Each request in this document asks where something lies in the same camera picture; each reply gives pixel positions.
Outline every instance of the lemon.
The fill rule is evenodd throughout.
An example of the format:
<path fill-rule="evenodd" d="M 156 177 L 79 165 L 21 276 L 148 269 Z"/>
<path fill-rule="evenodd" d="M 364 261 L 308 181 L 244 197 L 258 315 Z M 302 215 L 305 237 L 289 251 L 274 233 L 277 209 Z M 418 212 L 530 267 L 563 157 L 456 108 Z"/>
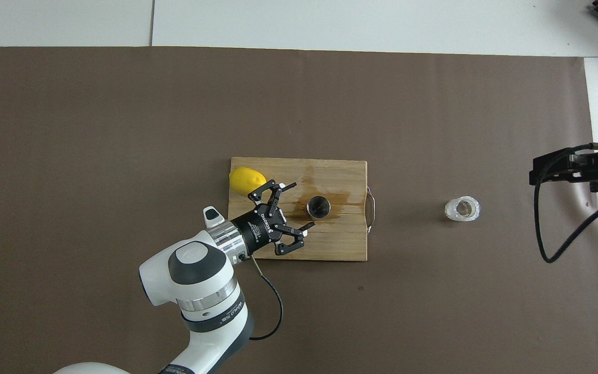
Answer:
<path fill-rule="evenodd" d="M 243 196 L 248 196 L 253 190 L 266 183 L 261 172 L 246 168 L 236 168 L 230 172 L 230 188 Z"/>

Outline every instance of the thick black cable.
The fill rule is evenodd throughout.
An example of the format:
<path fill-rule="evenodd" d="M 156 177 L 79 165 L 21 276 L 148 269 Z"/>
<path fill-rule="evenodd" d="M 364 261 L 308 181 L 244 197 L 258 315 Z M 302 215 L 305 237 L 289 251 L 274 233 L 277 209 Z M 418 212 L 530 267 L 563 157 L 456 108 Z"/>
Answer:
<path fill-rule="evenodd" d="M 592 149 L 592 148 L 593 148 L 592 144 L 583 144 L 581 146 L 576 146 L 571 149 L 567 149 L 563 152 L 560 152 L 555 157 L 550 159 L 550 161 L 548 161 L 548 163 L 546 163 L 546 165 L 541 169 L 541 171 L 539 172 L 539 175 L 537 175 L 536 184 L 534 185 L 534 229 L 536 231 L 537 243 L 539 244 L 539 252 L 541 253 L 541 258 L 543 258 L 543 260 L 546 261 L 547 263 L 553 263 L 558 258 L 560 258 L 560 256 L 562 256 L 562 253 L 564 253 L 564 251 L 567 250 L 569 245 L 581 234 L 581 232 L 583 232 L 584 229 L 586 229 L 586 227 L 588 227 L 590 225 L 590 223 L 594 222 L 594 220 L 596 220 L 596 218 L 598 218 L 598 210 L 595 211 L 594 213 L 592 213 L 591 216 L 586 218 L 586 220 L 583 221 L 583 223 L 581 223 L 579 225 L 579 227 L 577 227 L 576 230 L 574 230 L 574 232 L 572 232 L 571 235 L 569 235 L 567 240 L 565 240 L 564 243 L 560 246 L 560 248 L 558 248 L 556 253 L 553 254 L 553 256 L 551 256 L 549 258 L 546 255 L 546 251 L 543 248 L 543 241 L 541 240 L 541 227 L 539 225 L 539 188 L 541 187 L 541 183 L 543 182 L 543 179 L 546 177 L 546 173 L 551 168 L 551 166 L 553 166 L 555 163 L 557 163 L 557 161 L 559 161 L 560 159 L 562 159 L 574 152 L 582 151 L 584 149 Z"/>
<path fill-rule="evenodd" d="M 280 327 L 281 322 L 283 322 L 283 301 L 280 300 L 280 294 L 278 294 L 276 287 L 274 287 L 274 285 L 271 284 L 269 279 L 267 279 L 267 277 L 265 277 L 264 274 L 262 274 L 262 270 L 260 270 L 260 267 L 258 266 L 257 261 L 255 260 L 255 258 L 252 255 L 251 255 L 251 260 L 253 260 L 255 268 L 257 269 L 260 277 L 269 285 L 269 287 L 271 287 L 272 291 L 276 295 L 276 300 L 278 300 L 278 307 L 280 307 L 280 315 L 278 316 L 278 322 L 276 323 L 276 327 L 274 327 L 274 329 L 271 330 L 271 332 L 268 334 L 265 334 L 263 336 L 251 336 L 249 338 L 250 340 L 263 340 L 263 339 L 269 338 L 270 336 L 275 334 L 276 331 L 278 331 L 278 327 Z"/>

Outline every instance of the brown mat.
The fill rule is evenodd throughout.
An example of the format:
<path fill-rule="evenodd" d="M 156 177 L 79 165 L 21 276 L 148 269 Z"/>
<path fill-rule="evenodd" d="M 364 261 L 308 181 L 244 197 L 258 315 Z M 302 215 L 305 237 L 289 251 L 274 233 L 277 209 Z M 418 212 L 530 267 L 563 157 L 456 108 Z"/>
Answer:
<path fill-rule="evenodd" d="M 543 263 L 527 185 L 590 139 L 578 58 L 0 48 L 0 368 L 172 360 L 187 331 L 138 265 L 259 156 L 366 159 L 377 221 L 368 262 L 261 261 L 286 319 L 221 372 L 598 372 L 598 223 Z M 556 248 L 596 202 L 542 191 Z M 448 221 L 465 194 L 481 217 Z M 273 294 L 237 274 L 264 333 Z"/>

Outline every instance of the wooden cutting board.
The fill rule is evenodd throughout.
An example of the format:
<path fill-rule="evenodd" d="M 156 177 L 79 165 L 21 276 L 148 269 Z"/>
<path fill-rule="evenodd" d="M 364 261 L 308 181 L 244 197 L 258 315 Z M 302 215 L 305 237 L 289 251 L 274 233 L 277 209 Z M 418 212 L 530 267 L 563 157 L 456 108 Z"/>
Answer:
<path fill-rule="evenodd" d="M 268 180 L 297 187 L 283 192 L 278 207 L 283 210 L 288 225 L 302 227 L 313 220 L 306 204 L 313 196 L 324 196 L 331 203 L 329 215 L 317 220 L 308 230 L 306 245 L 285 256 L 276 256 L 269 245 L 255 253 L 256 258 L 279 260 L 366 261 L 366 161 L 339 159 L 255 158 L 233 157 L 230 170 L 246 166 L 261 172 Z M 269 199 L 269 192 L 263 201 Z M 250 211 L 253 203 L 245 196 L 230 190 L 227 215 L 235 218 Z M 290 243 L 292 237 L 282 240 Z"/>

